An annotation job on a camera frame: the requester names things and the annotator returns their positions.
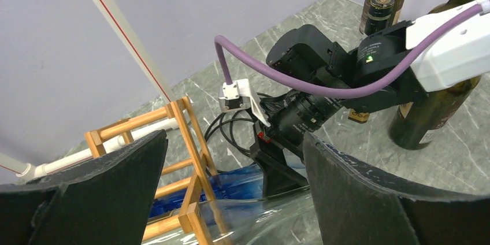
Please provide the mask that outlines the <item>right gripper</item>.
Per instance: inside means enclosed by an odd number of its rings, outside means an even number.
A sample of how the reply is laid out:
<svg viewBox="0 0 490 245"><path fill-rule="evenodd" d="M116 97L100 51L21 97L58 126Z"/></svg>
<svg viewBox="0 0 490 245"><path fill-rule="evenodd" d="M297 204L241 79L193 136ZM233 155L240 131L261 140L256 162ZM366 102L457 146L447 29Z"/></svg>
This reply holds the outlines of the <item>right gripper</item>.
<svg viewBox="0 0 490 245"><path fill-rule="evenodd" d="M284 132L274 127L268 129L263 124L254 124L253 133L255 142L250 146L250 156L254 161L262 157L264 198L309 185L306 176L301 174L305 172L302 144L304 132ZM288 162L290 158L284 156L284 149L296 156L292 159L292 165Z"/></svg>

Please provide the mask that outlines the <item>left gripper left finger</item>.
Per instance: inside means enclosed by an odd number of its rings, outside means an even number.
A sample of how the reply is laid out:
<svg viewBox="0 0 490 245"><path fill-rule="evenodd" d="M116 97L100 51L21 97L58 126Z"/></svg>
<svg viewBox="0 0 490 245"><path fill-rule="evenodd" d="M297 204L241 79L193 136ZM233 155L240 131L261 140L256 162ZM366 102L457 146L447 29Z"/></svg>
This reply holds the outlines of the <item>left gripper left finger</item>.
<svg viewBox="0 0 490 245"><path fill-rule="evenodd" d="M141 244L165 131L25 184L1 185L2 244Z"/></svg>

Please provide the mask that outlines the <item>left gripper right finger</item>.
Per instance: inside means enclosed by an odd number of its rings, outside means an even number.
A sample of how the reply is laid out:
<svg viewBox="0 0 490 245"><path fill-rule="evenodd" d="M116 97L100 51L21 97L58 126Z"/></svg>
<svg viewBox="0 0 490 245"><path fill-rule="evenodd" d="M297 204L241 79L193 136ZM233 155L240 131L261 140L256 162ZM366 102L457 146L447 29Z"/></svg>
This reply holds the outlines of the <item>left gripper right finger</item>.
<svg viewBox="0 0 490 245"><path fill-rule="evenodd" d="M489 196L401 178L313 134L303 155L323 244L488 244Z"/></svg>

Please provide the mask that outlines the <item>wooden wine rack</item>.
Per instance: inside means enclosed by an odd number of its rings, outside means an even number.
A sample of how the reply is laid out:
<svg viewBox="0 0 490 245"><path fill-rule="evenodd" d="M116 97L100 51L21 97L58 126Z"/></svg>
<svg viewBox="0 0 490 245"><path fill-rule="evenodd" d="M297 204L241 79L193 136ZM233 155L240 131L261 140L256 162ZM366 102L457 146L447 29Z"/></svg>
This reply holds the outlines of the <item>wooden wine rack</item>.
<svg viewBox="0 0 490 245"><path fill-rule="evenodd" d="M210 172L212 176L216 177L217 168L188 96L171 101L162 109L134 118L126 118L106 127L88 131L84 137L92 157L98 158L106 154L104 142L121 136L124 144L130 144L134 141L131 133L133 129L163 118L176 120L190 157L163 168L161 174L167 175L188 166L193 167L193 174L190 177L157 188L154 196L156 199L181 190L185 191L185 196L177 214L173 213L147 224L143 234L143 241L175 229L181 229L184 233L193 233L199 244L214 244L199 208L199 199L204 194L207 202L211 203L216 200L211 182L206 173Z"/></svg>

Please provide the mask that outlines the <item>dark wine bottle front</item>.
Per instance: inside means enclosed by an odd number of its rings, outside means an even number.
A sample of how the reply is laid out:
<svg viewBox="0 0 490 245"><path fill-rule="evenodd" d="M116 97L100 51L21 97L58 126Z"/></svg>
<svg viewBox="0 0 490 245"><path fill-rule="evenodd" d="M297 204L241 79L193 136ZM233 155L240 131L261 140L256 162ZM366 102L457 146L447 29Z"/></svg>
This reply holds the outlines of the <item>dark wine bottle front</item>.
<svg viewBox="0 0 490 245"><path fill-rule="evenodd" d="M440 13L470 1L472 0L448 0L429 13ZM479 75L448 89L431 92L427 98L400 105L388 129L390 139L406 150L427 147L435 134L462 106L481 78Z"/></svg>

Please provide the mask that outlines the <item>clear liquor bottle black cap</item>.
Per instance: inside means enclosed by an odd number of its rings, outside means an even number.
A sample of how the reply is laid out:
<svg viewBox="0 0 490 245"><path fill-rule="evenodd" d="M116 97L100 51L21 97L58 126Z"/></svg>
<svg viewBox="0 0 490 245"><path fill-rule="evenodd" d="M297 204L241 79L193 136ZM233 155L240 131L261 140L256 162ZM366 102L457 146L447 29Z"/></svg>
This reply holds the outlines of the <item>clear liquor bottle black cap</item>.
<svg viewBox="0 0 490 245"><path fill-rule="evenodd" d="M370 0L368 2L368 10L364 29L361 29L357 35L357 52L355 67L360 67L370 62L377 62L382 56L382 49L387 45L381 40L365 39L386 29L391 25L390 18L393 14L395 0Z"/></svg>

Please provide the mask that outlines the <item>tall blue square bottle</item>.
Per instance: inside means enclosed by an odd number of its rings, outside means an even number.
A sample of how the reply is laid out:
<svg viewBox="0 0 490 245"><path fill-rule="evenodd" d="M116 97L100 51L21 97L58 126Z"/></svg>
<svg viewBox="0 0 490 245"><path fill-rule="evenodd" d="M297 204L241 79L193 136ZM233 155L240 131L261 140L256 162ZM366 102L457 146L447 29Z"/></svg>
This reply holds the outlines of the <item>tall blue square bottle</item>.
<svg viewBox="0 0 490 245"><path fill-rule="evenodd" d="M225 216L232 218L253 217L260 214L271 213L270 209L289 203L303 196L310 195L309 187L294 188L277 195L263 196L263 173L257 164L251 164L239 169L230 170L209 177L213 192L218 203L224 208ZM149 219L156 220L164 214L170 214L181 208L185 196L185 190L177 191L170 195L164 195L155 199L150 210Z"/></svg>

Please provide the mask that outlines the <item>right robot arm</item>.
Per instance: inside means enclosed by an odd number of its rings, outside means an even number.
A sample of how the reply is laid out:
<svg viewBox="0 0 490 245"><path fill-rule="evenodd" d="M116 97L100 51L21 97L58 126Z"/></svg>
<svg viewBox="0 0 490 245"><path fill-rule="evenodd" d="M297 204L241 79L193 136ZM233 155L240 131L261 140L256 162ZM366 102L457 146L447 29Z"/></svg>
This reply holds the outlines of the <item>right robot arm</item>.
<svg viewBox="0 0 490 245"><path fill-rule="evenodd" d="M304 89L266 98L268 124L257 124L253 159L263 171L263 195L306 185L282 155L289 149L303 157L306 132L318 130L341 108L373 113L397 106L389 137L399 147L420 150L463 104L489 72L489 0L473 0L414 21L388 26L394 0L372 0L365 38L343 50L315 26L284 34L266 64L283 78L355 90L355 98L323 97Z"/></svg>

